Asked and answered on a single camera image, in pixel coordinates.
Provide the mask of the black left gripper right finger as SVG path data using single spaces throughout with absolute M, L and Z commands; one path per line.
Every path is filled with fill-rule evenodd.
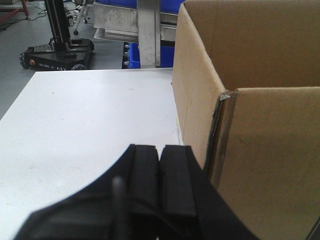
M 160 196 L 167 222 L 161 240 L 253 240 L 199 166 L 190 146 L 166 145 L 160 158 Z

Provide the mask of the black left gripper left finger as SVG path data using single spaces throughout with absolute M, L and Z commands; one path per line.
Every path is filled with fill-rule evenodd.
M 155 239 L 159 159 L 154 146 L 131 144 L 95 181 L 34 211 L 17 240 Z

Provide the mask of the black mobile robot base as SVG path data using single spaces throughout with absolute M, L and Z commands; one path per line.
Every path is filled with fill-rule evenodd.
M 95 49 L 87 38 L 72 39 L 62 0 L 46 0 L 46 12 L 52 38 L 47 44 L 31 46 L 19 55 L 24 69 L 46 71 L 86 70 Z

